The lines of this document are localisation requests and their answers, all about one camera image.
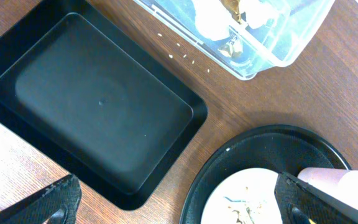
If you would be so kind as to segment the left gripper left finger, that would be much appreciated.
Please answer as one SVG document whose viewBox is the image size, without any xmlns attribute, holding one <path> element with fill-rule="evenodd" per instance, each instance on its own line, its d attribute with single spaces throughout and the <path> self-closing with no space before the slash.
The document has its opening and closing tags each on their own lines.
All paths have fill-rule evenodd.
<svg viewBox="0 0 358 224">
<path fill-rule="evenodd" d="M 0 223 L 75 223 L 81 196 L 79 179 L 69 174 L 0 211 Z"/>
</svg>

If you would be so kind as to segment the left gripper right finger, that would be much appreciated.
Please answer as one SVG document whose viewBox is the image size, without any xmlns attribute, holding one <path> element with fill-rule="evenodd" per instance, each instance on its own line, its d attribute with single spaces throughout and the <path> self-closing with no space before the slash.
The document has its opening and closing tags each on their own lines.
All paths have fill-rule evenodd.
<svg viewBox="0 0 358 224">
<path fill-rule="evenodd" d="M 287 172 L 279 173 L 274 195 L 284 223 L 358 224 L 358 210 Z"/>
</svg>

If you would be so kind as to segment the gold snack wrapper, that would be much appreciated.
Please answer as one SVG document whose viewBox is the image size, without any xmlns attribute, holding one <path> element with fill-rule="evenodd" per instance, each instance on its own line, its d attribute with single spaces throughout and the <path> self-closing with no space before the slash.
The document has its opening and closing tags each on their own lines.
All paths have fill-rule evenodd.
<svg viewBox="0 0 358 224">
<path fill-rule="evenodd" d="M 231 13 L 232 18 L 240 25 L 243 24 L 240 0 L 221 0 L 223 6 Z M 233 35 L 218 51 L 228 58 L 239 58 L 243 53 L 243 46 L 237 35 Z"/>
</svg>

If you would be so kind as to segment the white napkin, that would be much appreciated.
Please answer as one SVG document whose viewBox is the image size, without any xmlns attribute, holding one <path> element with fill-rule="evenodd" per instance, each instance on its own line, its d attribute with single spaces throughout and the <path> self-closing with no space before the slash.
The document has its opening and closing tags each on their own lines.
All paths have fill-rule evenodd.
<svg viewBox="0 0 358 224">
<path fill-rule="evenodd" d="M 229 37 L 229 25 L 258 29 L 268 21 L 276 22 L 279 12 L 259 0 L 193 0 L 197 31 L 212 41 Z"/>
</svg>

